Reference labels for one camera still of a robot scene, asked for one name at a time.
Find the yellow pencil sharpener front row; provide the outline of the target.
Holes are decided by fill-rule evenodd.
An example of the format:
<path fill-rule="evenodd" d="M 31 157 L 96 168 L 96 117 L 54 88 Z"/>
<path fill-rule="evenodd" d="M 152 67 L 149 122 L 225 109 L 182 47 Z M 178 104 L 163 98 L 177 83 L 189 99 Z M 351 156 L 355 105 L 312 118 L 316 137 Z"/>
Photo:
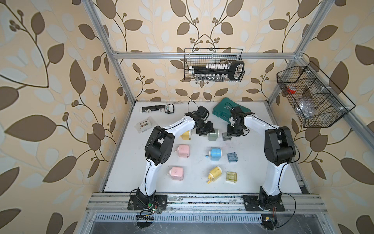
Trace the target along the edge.
<path fill-rule="evenodd" d="M 216 181 L 220 176 L 222 175 L 222 169 L 220 166 L 216 166 L 214 169 L 212 169 L 208 174 L 208 181 L 207 184 L 210 184 L 211 182 Z"/>

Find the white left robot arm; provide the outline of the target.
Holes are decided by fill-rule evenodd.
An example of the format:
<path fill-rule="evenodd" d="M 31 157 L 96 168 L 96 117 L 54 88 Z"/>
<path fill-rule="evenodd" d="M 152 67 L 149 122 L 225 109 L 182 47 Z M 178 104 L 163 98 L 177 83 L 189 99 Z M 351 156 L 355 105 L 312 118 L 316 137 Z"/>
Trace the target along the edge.
<path fill-rule="evenodd" d="M 145 145 L 145 158 L 148 164 L 142 184 L 139 186 L 141 194 L 151 197 L 155 193 L 159 169 L 171 156 L 175 138 L 193 129 L 199 136 L 215 132 L 213 123 L 207 120 L 208 117 L 209 111 L 199 106 L 197 110 L 185 113 L 179 121 L 169 126 L 153 128 Z"/>

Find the clear grey sharpener tray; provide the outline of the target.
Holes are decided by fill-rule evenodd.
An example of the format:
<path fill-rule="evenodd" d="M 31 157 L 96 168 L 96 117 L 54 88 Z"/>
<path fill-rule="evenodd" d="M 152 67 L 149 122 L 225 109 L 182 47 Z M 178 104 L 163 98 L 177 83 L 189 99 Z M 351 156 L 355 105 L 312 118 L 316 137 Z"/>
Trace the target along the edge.
<path fill-rule="evenodd" d="M 230 141 L 232 139 L 232 136 L 229 135 L 227 132 L 222 134 L 223 141 Z"/>

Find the green pencil sharpener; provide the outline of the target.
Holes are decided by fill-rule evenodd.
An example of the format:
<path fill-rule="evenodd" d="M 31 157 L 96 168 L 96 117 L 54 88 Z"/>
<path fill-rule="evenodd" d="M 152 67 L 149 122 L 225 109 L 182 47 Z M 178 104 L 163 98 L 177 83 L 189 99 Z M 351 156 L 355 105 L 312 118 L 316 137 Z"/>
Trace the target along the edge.
<path fill-rule="evenodd" d="M 216 141 L 219 138 L 220 132 L 218 129 L 214 129 L 213 132 L 207 134 L 208 141 Z"/>

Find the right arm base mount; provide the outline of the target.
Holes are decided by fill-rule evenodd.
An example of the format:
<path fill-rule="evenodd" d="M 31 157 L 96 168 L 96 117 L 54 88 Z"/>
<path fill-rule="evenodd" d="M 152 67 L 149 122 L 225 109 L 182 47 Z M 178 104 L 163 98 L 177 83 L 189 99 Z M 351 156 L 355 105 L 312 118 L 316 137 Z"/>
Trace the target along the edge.
<path fill-rule="evenodd" d="M 245 210 L 250 211 L 276 211 L 284 212 L 285 208 L 281 200 L 281 193 L 276 193 L 274 196 L 268 195 L 263 187 L 260 187 L 260 192 L 255 195 L 243 195 Z"/>

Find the yellow pencil sharpener back row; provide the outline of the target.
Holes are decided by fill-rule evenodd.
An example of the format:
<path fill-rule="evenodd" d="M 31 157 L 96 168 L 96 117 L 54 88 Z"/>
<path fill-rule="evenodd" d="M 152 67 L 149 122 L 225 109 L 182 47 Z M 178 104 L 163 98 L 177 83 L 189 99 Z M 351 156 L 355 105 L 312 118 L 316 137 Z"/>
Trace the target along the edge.
<path fill-rule="evenodd" d="M 192 138 L 192 131 L 191 131 L 191 130 L 186 131 L 185 133 L 183 133 L 183 134 L 180 136 L 180 138 L 181 138 L 182 140 L 191 140 L 191 138 Z"/>

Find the blue pencil sharpener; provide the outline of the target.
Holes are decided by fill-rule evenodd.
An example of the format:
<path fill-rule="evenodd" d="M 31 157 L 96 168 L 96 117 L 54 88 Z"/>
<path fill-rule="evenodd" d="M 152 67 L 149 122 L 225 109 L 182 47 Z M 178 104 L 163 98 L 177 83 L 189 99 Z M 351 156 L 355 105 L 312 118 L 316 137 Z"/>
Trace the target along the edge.
<path fill-rule="evenodd" d="M 220 148 L 211 148 L 208 151 L 208 154 L 205 155 L 206 158 L 209 158 L 211 161 L 219 161 L 223 155 L 223 151 Z"/>

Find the yellow pencil sharpener row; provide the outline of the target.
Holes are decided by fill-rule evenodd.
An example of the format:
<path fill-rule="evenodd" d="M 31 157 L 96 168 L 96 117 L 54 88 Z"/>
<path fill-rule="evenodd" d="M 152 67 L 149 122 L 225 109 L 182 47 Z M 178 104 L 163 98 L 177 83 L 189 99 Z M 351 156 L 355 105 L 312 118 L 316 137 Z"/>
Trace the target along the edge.
<path fill-rule="evenodd" d="M 216 181 L 220 176 L 222 175 L 222 169 L 220 166 L 216 166 L 214 169 L 212 169 L 208 174 L 208 181 L 207 184 L 210 184 L 211 182 Z"/>
<path fill-rule="evenodd" d="M 183 133 L 183 134 L 180 136 L 180 138 L 181 138 L 182 140 L 191 140 L 191 138 L 192 138 L 192 131 L 191 131 L 191 130 L 186 131 L 185 133 Z"/>

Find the pink pencil sharpener row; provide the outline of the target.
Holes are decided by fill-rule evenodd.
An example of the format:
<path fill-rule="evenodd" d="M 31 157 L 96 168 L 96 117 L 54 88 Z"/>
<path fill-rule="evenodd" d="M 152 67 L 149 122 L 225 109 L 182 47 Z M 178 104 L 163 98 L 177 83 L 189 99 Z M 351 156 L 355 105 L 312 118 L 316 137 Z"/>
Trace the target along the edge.
<path fill-rule="evenodd" d="M 191 154 L 191 149 L 189 145 L 181 144 L 176 148 L 175 152 L 180 158 L 188 158 Z"/>
<path fill-rule="evenodd" d="M 179 180 L 182 181 L 184 179 L 184 169 L 182 167 L 172 167 L 168 171 L 168 175 L 171 177 L 173 180 Z"/>

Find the pink pencil sharpener front row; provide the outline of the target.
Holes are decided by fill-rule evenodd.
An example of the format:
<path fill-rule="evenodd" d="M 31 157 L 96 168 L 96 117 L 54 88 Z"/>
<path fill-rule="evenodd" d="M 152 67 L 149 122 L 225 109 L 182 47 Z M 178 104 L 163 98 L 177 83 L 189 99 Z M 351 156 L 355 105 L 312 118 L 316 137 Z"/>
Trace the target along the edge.
<path fill-rule="evenodd" d="M 172 167 L 168 171 L 168 175 L 171 177 L 173 180 L 179 180 L 182 181 L 184 179 L 184 169 L 182 167 Z"/>

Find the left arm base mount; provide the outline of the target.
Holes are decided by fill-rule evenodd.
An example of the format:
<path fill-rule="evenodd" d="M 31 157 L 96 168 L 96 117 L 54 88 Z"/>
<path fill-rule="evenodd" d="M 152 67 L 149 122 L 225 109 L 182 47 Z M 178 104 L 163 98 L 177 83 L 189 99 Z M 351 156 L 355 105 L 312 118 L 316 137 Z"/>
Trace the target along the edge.
<path fill-rule="evenodd" d="M 130 192 L 128 210 L 156 211 L 161 213 L 167 207 L 167 195 L 153 193 L 150 196 L 143 194 L 139 188 Z"/>

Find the blue clear sharpener tray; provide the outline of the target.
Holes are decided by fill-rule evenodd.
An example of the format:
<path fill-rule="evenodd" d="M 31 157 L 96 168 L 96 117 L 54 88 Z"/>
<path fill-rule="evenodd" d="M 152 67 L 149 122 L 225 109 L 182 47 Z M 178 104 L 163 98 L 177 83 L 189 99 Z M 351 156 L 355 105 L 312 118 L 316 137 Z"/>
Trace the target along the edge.
<path fill-rule="evenodd" d="M 238 156 L 236 153 L 228 153 L 228 161 L 229 163 L 238 162 Z"/>

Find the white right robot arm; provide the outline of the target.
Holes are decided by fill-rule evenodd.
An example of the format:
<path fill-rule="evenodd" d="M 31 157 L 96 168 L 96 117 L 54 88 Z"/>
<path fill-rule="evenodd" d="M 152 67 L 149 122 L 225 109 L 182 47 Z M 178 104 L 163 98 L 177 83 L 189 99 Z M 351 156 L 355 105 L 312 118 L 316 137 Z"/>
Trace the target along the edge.
<path fill-rule="evenodd" d="M 275 198 L 281 194 L 282 172 L 296 155 L 290 129 L 265 122 L 251 111 L 244 112 L 237 106 L 231 109 L 227 133 L 233 137 L 244 135 L 244 130 L 256 131 L 264 139 L 264 154 L 268 160 L 266 179 L 260 188 L 264 198 Z"/>

